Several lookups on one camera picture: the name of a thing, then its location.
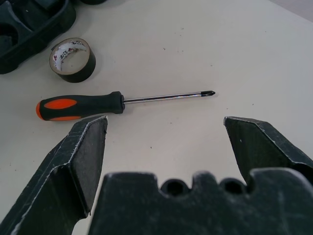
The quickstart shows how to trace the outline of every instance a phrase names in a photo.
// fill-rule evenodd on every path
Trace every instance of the tool case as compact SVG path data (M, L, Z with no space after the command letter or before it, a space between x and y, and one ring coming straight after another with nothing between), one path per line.
M99 4L105 0L83 0ZM45 49L74 24L70 0L0 0L0 74Z

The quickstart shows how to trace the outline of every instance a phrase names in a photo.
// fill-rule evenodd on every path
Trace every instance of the screwdriver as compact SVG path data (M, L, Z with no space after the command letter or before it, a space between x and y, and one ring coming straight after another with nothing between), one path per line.
M155 100L181 99L190 97L204 97L214 95L214 91L170 94L135 99L124 99L121 92L107 95L63 95L40 101L36 107L39 118L46 121L67 121L85 118L95 114L121 114L125 104L142 103Z

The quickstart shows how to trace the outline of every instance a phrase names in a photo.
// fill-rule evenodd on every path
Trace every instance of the white table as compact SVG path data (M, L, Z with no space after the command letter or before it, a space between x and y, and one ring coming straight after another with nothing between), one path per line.
M36 104L57 95L218 93L109 115L103 174L154 172L159 184L177 177L190 185L198 170L242 179L225 116L268 121L313 156L311 22L266 0L109 0L80 4L77 15L49 47L85 39L97 59L91 78L63 81L49 67L50 48L0 75L0 220L74 124L37 118ZM73 234L86 234L89 221Z

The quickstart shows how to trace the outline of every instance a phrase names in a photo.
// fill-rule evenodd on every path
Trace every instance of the orange and black handle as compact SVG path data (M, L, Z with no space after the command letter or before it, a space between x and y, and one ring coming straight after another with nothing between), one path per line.
M63 95L40 101L36 107L38 117L46 121L67 121L95 114L121 114L125 109L121 92L107 95Z

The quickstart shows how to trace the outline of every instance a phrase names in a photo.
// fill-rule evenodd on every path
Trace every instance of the black tape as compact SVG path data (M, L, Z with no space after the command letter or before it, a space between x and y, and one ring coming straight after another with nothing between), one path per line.
M77 50L85 50L88 59L77 70L71 72L62 71L62 61L72 52ZM88 43L81 38L69 38L58 45L56 45L50 55L50 67L67 82L77 83L85 81L89 78L96 66L96 58L88 45Z

